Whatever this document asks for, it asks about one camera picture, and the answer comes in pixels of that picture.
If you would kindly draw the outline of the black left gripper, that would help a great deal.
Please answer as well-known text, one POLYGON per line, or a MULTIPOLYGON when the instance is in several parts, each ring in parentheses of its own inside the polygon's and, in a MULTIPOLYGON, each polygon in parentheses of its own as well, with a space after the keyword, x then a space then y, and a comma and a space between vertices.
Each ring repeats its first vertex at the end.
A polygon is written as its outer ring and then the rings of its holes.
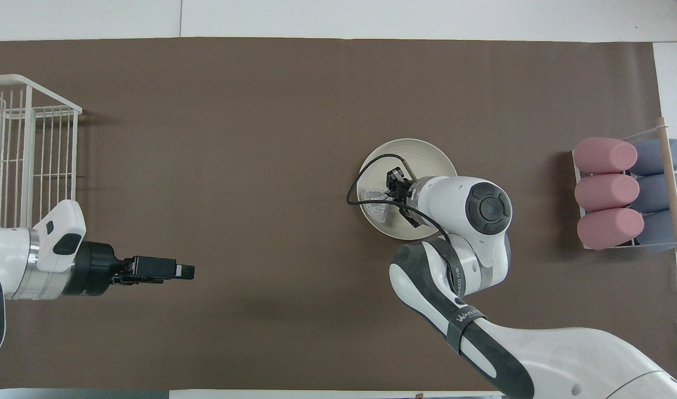
POLYGON ((162 284, 164 279, 194 279, 193 265, 176 259, 152 256, 133 258, 133 275, 125 275, 126 264, 116 258, 107 243, 82 242, 75 255, 67 296, 100 296, 110 285, 162 284))

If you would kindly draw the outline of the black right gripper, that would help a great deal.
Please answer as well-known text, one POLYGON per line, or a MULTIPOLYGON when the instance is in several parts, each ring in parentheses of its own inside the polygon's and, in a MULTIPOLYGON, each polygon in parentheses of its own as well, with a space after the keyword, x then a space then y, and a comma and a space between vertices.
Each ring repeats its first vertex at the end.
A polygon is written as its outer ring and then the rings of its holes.
POLYGON ((401 168, 394 168, 386 173, 386 188, 391 190, 391 201, 401 203, 417 203, 422 188, 421 179, 408 180, 401 168))

